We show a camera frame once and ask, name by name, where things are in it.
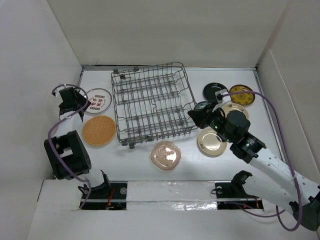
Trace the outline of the orange woven round plate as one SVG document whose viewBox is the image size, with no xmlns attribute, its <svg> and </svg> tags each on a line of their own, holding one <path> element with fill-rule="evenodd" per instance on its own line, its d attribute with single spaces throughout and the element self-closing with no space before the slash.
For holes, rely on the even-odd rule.
<svg viewBox="0 0 320 240">
<path fill-rule="evenodd" d="M 82 136 L 86 143 L 92 146 L 108 144 L 116 135 L 115 121 L 105 115 L 92 117 L 82 128 Z"/>
</svg>

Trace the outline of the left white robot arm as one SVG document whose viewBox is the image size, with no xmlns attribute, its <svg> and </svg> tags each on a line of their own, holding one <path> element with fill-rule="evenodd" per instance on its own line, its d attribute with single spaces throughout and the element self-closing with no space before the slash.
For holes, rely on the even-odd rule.
<svg viewBox="0 0 320 240">
<path fill-rule="evenodd" d="M 112 185 L 103 172 L 103 181 L 94 187 L 89 179 L 81 177 L 90 173 L 91 159 L 83 144 L 76 127 L 83 123 L 85 111 L 90 106 L 86 92 L 73 84 L 61 84 L 55 87 L 51 94 L 60 97 L 58 106 L 59 120 L 49 130 L 44 148 L 49 159 L 54 176 L 59 180 L 76 179 L 84 198 L 107 198 L 112 193 Z"/>
</svg>

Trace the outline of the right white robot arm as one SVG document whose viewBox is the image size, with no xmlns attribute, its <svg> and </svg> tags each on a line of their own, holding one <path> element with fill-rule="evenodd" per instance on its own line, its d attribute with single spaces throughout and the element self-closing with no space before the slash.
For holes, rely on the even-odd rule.
<svg viewBox="0 0 320 240">
<path fill-rule="evenodd" d="M 222 108 L 188 111 L 200 129 L 212 128 L 224 141 L 231 143 L 231 152 L 240 160 L 258 169 L 275 183 L 270 184 L 252 173 L 240 171 L 231 184 L 237 197 L 257 196 L 292 214 L 298 224 L 310 231 L 320 227 L 320 186 L 300 173 L 291 170 L 266 145 L 249 133 L 250 121 L 237 110 L 225 113 Z"/>
</svg>

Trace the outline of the white plate with red characters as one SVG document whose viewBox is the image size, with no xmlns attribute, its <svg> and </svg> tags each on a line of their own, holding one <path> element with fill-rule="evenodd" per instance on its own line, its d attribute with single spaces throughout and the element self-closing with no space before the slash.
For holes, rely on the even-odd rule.
<svg viewBox="0 0 320 240">
<path fill-rule="evenodd" d="M 109 108 L 112 103 L 111 93 L 104 88 L 93 88 L 87 93 L 90 106 L 86 109 L 88 114 L 99 114 Z"/>
</svg>

